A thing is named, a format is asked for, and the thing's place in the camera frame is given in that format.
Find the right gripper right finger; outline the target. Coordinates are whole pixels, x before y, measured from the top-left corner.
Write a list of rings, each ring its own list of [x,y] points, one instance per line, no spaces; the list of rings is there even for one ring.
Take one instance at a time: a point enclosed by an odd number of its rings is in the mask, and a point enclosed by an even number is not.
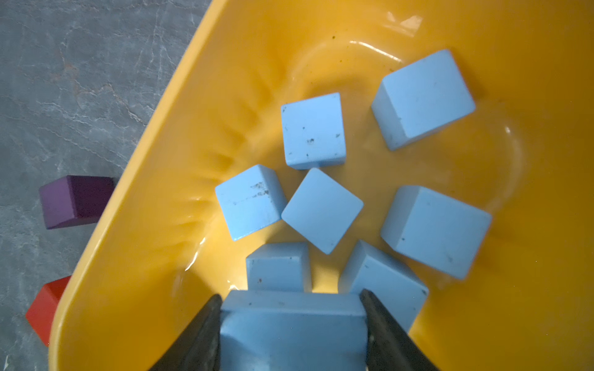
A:
[[[364,289],[359,297],[367,314],[368,370],[439,370],[372,291]]]

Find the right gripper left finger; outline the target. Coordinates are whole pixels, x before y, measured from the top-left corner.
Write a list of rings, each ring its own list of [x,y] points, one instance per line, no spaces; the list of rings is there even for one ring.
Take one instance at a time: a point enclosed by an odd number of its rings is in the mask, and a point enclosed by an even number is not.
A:
[[[222,303],[213,295],[149,370],[219,370]]]

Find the long blue block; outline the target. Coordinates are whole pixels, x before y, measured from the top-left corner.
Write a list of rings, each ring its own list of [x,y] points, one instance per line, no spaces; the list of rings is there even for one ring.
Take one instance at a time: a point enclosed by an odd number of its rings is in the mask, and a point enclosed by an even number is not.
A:
[[[357,295],[232,291],[221,307],[222,370],[365,370]]]

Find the blue cube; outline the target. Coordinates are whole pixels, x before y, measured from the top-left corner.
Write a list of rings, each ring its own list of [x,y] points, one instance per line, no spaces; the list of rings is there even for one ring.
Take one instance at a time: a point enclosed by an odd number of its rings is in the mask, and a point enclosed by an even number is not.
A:
[[[264,165],[221,183],[215,193],[233,241],[280,221],[288,203],[276,172]]]
[[[251,291],[312,291],[306,242],[264,244],[246,257],[246,272]]]
[[[467,277],[493,217],[419,185],[398,189],[381,228],[388,246],[459,280]]]
[[[340,294],[373,292],[396,322],[410,331],[429,290],[405,263],[365,241],[357,241],[338,281]]]
[[[443,49],[386,76],[371,110],[394,151],[472,114],[476,104],[453,54]]]
[[[340,94],[281,107],[286,164],[296,170],[341,165],[347,157]]]
[[[282,219],[326,255],[349,230],[364,202],[318,168],[311,168]]]

